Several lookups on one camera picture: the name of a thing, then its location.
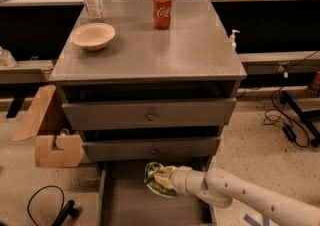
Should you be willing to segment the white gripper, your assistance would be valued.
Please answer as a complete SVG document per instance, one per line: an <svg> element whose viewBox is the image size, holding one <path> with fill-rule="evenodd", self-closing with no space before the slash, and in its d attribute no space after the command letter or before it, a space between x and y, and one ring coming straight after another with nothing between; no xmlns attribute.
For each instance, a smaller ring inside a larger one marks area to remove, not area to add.
<svg viewBox="0 0 320 226"><path fill-rule="evenodd" d="M166 174L155 174L154 179L161 186L180 194L200 194L205 189L205 173L190 167L164 167Z"/></svg>

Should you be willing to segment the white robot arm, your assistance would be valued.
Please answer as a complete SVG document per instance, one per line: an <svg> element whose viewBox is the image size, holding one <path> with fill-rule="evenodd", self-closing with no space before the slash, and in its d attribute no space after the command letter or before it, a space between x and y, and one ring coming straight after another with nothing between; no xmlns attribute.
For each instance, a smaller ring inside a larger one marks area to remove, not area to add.
<svg viewBox="0 0 320 226"><path fill-rule="evenodd" d="M227 208L236 199L279 226L320 226L318 207L247 182L221 168L203 172L168 166L152 173L152 177L165 188L195 195L211 206Z"/></svg>

